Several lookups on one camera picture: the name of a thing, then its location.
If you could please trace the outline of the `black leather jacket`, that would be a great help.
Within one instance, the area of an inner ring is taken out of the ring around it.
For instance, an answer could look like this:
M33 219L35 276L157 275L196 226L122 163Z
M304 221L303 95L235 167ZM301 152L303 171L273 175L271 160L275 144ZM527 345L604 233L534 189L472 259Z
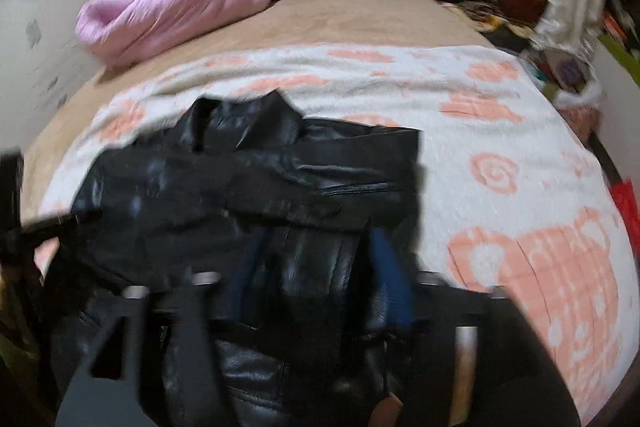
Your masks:
M278 92L199 98L177 124L104 150L72 207L98 213L93 233L264 229L239 318L266 358L262 426L363 426L385 395L370 233L413 267L419 142L414 129L305 117Z

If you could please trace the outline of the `clothes heap by curtain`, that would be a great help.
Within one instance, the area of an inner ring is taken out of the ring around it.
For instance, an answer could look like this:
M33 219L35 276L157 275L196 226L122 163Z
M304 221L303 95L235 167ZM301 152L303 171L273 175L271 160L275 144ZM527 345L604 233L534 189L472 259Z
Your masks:
M603 98L592 67L562 50L525 50L520 60L534 85L586 144L600 122Z

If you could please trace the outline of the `white peach patterned blanket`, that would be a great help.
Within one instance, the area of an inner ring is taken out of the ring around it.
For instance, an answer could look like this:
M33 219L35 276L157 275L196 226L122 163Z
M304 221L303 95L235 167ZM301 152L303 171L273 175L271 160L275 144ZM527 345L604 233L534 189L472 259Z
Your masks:
M634 256L599 161L509 54L300 44L157 57L58 114L39 139L32 205L70 207L104 148L173 124L199 96L272 90L308 116L421 131L424 265L472 289L508 288L592 421L638 350Z

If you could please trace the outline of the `red cloth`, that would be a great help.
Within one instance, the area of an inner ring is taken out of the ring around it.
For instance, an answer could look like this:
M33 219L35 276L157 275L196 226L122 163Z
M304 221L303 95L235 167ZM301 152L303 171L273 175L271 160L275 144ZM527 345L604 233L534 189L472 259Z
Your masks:
M640 219L639 208L634 196L634 186L627 179L611 186L612 199L623 218L630 239L634 257L640 256Z

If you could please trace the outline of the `pink quilted duvet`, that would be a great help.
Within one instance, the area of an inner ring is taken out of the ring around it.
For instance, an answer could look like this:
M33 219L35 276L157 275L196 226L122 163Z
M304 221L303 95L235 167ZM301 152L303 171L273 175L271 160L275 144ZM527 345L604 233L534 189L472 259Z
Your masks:
M89 0L75 34L109 68L145 62L269 8L274 0Z

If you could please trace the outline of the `beige plush bedspread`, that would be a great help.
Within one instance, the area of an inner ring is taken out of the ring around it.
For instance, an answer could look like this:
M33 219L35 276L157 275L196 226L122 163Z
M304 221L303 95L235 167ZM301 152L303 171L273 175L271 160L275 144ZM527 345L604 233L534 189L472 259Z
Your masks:
M492 44L434 0L282 0L268 10L220 28L122 72L101 70L58 110L24 160L22 217L30 219L66 150L101 106L165 70L217 53L350 43L366 46L486 46Z

